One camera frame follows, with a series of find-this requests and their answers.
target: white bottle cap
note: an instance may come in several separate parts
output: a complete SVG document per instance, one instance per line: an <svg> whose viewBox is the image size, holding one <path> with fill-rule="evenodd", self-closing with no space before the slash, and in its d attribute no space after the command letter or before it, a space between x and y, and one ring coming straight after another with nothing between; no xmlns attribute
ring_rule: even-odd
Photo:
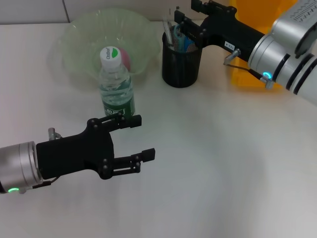
<svg viewBox="0 0 317 238"><path fill-rule="evenodd" d="M104 70L116 70L122 61L120 50L113 46L105 47L100 52L100 60Z"/></svg>

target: green label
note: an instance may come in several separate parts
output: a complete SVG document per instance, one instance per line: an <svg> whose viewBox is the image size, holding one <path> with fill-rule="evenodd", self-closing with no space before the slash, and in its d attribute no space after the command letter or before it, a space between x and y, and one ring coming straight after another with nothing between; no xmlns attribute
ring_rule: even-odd
<svg viewBox="0 0 317 238"><path fill-rule="evenodd" d="M128 102L122 105L111 105L111 104L105 103L104 101L103 101L103 104L104 104L106 116L109 116L115 113L122 113L125 117L128 118L133 116L135 112L134 96L132 96L132 98Z"/></svg>
<svg viewBox="0 0 317 238"><path fill-rule="evenodd" d="M118 55L118 51L115 48L113 48L112 49L112 58L115 58L117 55Z"/></svg>

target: label sticker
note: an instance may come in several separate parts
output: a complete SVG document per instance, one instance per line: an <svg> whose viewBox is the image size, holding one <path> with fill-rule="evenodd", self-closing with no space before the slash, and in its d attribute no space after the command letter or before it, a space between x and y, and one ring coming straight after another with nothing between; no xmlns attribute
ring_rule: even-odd
<svg viewBox="0 0 317 238"><path fill-rule="evenodd" d="M116 113L122 113L125 117L129 118L134 115L135 113L135 106L134 106L134 97L123 105L111 105L103 101L104 110L106 116L110 116Z"/></svg>
<svg viewBox="0 0 317 238"><path fill-rule="evenodd" d="M227 48L231 49L234 51L234 49L236 48L233 44L230 44L229 42L224 42L224 46L226 46Z"/></svg>

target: orange object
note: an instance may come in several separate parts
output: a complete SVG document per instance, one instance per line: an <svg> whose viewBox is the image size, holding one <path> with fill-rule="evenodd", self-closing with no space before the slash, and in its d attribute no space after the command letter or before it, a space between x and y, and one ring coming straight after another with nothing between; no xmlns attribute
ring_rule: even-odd
<svg viewBox="0 0 317 238"><path fill-rule="evenodd" d="M297 0L230 0L230 5L237 8L236 18L244 24L267 34L276 19L287 11ZM233 65L248 68L248 63L236 58ZM231 83L241 89L264 89L264 84L248 72L232 68ZM275 84L274 89L282 86Z"/></svg>

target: pink ball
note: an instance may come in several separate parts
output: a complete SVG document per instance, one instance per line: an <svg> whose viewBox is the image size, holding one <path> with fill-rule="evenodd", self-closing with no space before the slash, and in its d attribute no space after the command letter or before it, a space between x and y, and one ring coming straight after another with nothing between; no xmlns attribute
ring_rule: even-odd
<svg viewBox="0 0 317 238"><path fill-rule="evenodd" d="M128 69L128 71L130 71L130 69L131 69L131 60L130 60L129 54L126 52L125 49L123 49L121 47L118 47L118 49L120 50L120 53L121 53L122 63Z"/></svg>

